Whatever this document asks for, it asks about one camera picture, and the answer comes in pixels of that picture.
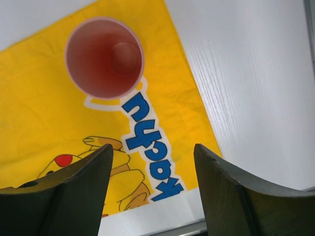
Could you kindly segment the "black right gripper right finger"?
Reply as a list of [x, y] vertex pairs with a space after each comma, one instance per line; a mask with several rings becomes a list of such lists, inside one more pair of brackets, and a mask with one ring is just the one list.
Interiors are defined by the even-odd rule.
[[196, 144], [194, 162], [208, 235], [313, 236], [315, 193], [259, 178]]

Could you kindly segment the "pink plastic cup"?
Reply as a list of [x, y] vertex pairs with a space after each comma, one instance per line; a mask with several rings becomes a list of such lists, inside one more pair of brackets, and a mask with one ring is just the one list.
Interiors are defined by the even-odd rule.
[[86, 95], [114, 100], [129, 94], [144, 72], [138, 36], [111, 17], [93, 17], [70, 34], [64, 59], [73, 83]]

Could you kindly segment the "yellow Pikachu placemat cloth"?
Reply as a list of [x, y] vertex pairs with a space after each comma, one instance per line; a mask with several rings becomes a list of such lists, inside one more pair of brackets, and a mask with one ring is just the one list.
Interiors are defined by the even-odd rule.
[[[107, 16], [128, 25], [144, 49], [144, 76], [132, 96], [149, 105], [149, 147], [128, 149], [138, 124], [122, 105], [85, 95], [64, 51], [71, 32]], [[18, 187], [114, 149], [103, 215], [195, 189], [193, 149], [220, 154], [182, 44], [162, 0], [3, 0], [0, 3], [0, 186]]]

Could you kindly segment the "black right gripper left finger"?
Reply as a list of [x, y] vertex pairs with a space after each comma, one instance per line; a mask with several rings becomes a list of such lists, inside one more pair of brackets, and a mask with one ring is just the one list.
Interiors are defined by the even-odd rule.
[[113, 163], [112, 145], [44, 177], [0, 190], [2, 236], [96, 236]]

